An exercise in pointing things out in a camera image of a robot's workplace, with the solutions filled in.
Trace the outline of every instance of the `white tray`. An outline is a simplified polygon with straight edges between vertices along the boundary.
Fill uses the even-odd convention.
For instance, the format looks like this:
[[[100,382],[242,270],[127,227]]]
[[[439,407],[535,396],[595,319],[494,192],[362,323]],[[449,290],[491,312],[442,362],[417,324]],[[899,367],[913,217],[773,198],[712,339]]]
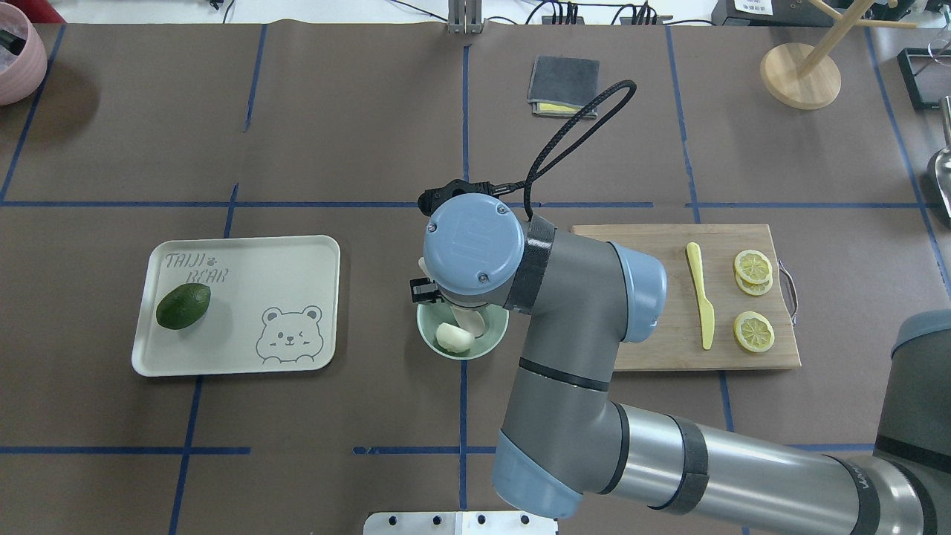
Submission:
[[[211,287],[208,311],[181,330],[159,326],[155,307],[188,282]],[[132,367],[146,376],[324,367],[339,289],[340,246],[329,236],[165,242],[148,258]]]

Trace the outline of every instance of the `lemon slice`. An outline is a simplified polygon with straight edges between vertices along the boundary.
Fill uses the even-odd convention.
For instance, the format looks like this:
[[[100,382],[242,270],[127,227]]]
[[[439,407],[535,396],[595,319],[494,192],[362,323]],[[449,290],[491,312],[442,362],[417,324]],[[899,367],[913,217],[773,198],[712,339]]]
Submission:
[[[772,264],[767,256],[751,248],[736,255],[733,270],[752,285],[764,285],[772,279]]]
[[[734,273],[734,274],[736,275],[736,286],[740,287],[740,289],[744,293],[747,293],[749,295],[753,295],[753,296],[763,295],[766,292],[768,292],[770,288],[772,288],[772,277],[769,277],[769,280],[763,285],[752,285],[748,283],[747,281],[744,281],[743,279],[741,279],[739,273]]]
[[[740,347],[752,353],[767,351],[776,341],[776,333],[769,320],[753,311],[742,312],[736,317],[733,334]]]

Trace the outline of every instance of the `blue tape line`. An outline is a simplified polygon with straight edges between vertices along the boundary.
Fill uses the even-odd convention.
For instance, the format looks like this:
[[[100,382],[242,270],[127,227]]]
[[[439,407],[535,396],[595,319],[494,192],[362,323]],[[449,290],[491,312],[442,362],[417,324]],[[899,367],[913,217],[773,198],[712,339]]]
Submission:
[[[242,132],[251,127],[251,113],[254,111],[254,97],[258,93],[258,76],[261,74],[261,59],[264,57],[264,38],[267,36],[267,25],[261,25],[261,37],[258,40],[258,58],[254,61],[254,75],[251,77],[251,92],[247,96],[247,116],[244,118]]]
[[[238,185],[231,189],[231,200],[228,201],[228,216],[224,219],[224,237],[231,237],[231,222],[235,216],[235,201],[238,200]]]
[[[789,447],[805,451],[871,451],[874,444],[789,444]]]
[[[521,207],[521,203],[513,203],[516,207]],[[544,208],[653,208],[653,203],[538,203]]]
[[[176,446],[0,446],[0,455],[182,455]],[[192,455],[250,455],[250,447],[193,447]]]
[[[60,26],[59,33],[56,34],[56,44],[53,45],[53,50],[49,54],[49,59],[47,60],[47,74],[43,77],[43,81],[40,82],[40,86],[36,89],[36,95],[33,97],[33,103],[29,106],[29,113],[27,114],[27,122],[23,124],[23,130],[20,132],[20,140],[16,142],[16,149],[13,151],[13,157],[10,159],[10,168],[7,170],[7,178],[3,182],[3,186],[0,188],[0,203],[7,198],[7,190],[10,189],[10,181],[13,180],[13,172],[16,170],[16,164],[20,161],[20,152],[23,151],[23,145],[27,142],[27,134],[29,134],[29,127],[33,124],[33,116],[36,115],[36,109],[40,105],[40,97],[43,96],[43,89],[47,87],[47,81],[49,80],[49,74],[53,69],[53,62],[56,61],[56,54],[59,52],[59,46],[63,42],[63,34],[66,33],[66,25]]]
[[[698,208],[880,208],[920,209],[918,203],[696,203]]]
[[[2,455],[181,455],[180,447],[0,446]]]
[[[467,413],[469,412],[469,362],[462,361],[459,367],[459,510],[468,508],[466,499],[466,449],[469,431]]]
[[[198,446],[191,448],[192,455],[250,455],[251,448],[243,446]]]
[[[462,180],[469,182],[469,47],[462,48]]]
[[[238,208],[417,208],[416,202],[402,201],[244,201]]]
[[[733,409],[729,403],[729,386],[725,371],[720,372],[720,397],[723,399],[723,418],[727,423],[727,431],[733,432]]]
[[[922,213],[924,227],[928,230],[928,239],[931,241],[931,250],[934,252],[935,260],[938,262],[938,269],[941,271],[941,281],[944,283],[944,291],[951,298],[951,279],[948,278],[947,265],[944,263],[944,257],[941,255],[941,249],[938,247],[938,240],[935,238],[935,230],[931,227],[931,220],[928,218],[928,210],[924,206],[924,196],[921,188],[918,187],[918,180],[915,177],[915,171],[911,168],[911,159],[908,158],[908,150],[904,145],[902,131],[898,128],[898,121],[895,120],[895,113],[891,107],[891,101],[888,100],[888,91],[885,90],[885,81],[882,78],[882,71],[879,69],[879,56],[875,51],[875,45],[872,43],[872,32],[868,27],[865,30],[865,43],[868,45],[868,55],[872,61],[872,67],[875,70],[875,79],[879,83],[879,91],[882,94],[882,101],[885,104],[885,111],[888,113],[888,122],[891,123],[892,131],[895,132],[895,139],[898,141],[898,148],[902,153],[905,172],[908,173],[908,181],[915,192],[915,199],[918,201],[919,210]]]
[[[3,207],[22,208],[416,208],[402,201],[3,201]]]
[[[24,208],[226,208],[221,201],[3,201],[0,206]]]
[[[459,446],[355,447],[354,455],[458,455]]]
[[[670,60],[670,78],[673,79],[673,98],[677,103],[677,122],[680,124],[680,144],[684,152],[684,165],[687,167],[687,176],[690,186],[690,207],[693,210],[693,223],[700,223],[700,207],[697,204],[697,186],[693,180],[693,164],[687,152],[687,122],[684,120],[684,104],[680,99],[680,82],[677,79],[677,61],[673,57],[673,34],[669,27],[664,27],[667,34],[667,56]]]
[[[168,535],[175,535],[175,532],[178,530],[178,518],[182,510],[182,498],[184,496],[184,482],[188,475],[188,459],[191,456],[191,443],[195,438],[195,421],[198,420],[198,405],[202,401],[203,382],[203,375],[199,375],[195,378],[195,391],[191,396],[191,412],[188,415],[188,428],[184,435],[182,464],[179,467],[179,481],[178,484],[175,485],[175,503],[172,505],[172,518],[168,525]]]

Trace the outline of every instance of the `folded cloth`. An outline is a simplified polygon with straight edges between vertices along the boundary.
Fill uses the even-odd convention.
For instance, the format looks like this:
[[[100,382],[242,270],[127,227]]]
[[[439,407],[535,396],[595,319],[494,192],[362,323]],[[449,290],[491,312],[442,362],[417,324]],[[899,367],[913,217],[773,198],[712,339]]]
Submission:
[[[591,59],[538,56],[532,68],[528,101],[533,113],[574,115],[597,96],[600,62]],[[586,117],[596,117],[594,110]]]

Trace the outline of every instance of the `light blue joint cap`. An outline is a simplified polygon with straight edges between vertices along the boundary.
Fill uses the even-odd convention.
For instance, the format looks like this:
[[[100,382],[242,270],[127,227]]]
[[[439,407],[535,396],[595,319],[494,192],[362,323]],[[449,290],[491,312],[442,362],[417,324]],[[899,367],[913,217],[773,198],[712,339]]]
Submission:
[[[429,219],[422,254],[438,285],[456,295],[480,295],[515,275],[524,249],[522,226],[505,203],[465,193]]]
[[[902,344],[926,334],[948,329],[951,329],[951,310],[931,310],[915,314],[905,320],[902,327],[898,329],[898,341],[892,347],[892,357],[895,357],[895,351]]]
[[[628,332],[622,342],[644,342],[657,327],[667,302],[667,271],[649,254],[609,243],[621,261],[628,288]]]
[[[501,430],[492,466],[492,486],[512,507],[545,518],[569,518],[581,503],[581,494],[537,465]]]

